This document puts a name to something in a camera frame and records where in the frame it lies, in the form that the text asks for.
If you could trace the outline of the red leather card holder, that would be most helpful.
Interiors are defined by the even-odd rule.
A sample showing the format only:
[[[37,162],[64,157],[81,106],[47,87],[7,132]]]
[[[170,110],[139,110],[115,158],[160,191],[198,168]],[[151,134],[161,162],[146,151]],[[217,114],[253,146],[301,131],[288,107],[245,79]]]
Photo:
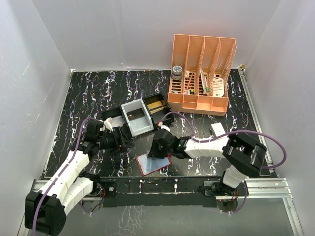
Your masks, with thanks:
[[[137,156],[136,162],[142,176],[149,175],[153,172],[159,171],[165,167],[172,165],[170,157],[166,158],[150,158],[148,153]]]

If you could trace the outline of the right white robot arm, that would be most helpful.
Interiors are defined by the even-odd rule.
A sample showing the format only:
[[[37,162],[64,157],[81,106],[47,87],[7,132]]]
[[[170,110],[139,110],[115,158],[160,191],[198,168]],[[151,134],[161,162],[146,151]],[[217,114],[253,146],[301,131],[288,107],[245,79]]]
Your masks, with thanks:
[[[197,157],[225,158],[231,164],[221,177],[221,187],[235,189],[250,177],[258,177],[263,167],[267,148],[251,138],[255,131],[235,130],[215,138],[194,136],[176,137],[166,129],[158,130],[148,153],[150,159],[162,159],[169,155],[179,159]]]

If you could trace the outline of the white striped credit card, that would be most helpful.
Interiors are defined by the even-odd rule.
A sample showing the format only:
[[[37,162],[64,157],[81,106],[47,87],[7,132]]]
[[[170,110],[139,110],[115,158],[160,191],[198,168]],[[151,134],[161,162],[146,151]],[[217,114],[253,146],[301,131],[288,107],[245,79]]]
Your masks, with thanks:
[[[146,171],[151,172],[155,171],[158,168],[158,159],[147,158]]]

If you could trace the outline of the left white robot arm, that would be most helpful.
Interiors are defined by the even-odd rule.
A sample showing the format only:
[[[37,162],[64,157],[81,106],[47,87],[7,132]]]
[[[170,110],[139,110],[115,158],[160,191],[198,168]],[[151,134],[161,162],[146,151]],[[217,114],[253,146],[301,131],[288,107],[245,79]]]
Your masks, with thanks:
[[[27,229],[33,234],[57,236],[67,215],[86,195],[104,193],[100,176],[84,169],[101,150],[115,153],[133,146],[122,127],[121,116],[106,120],[86,118],[82,122],[65,161],[38,191],[32,190],[26,196]]]

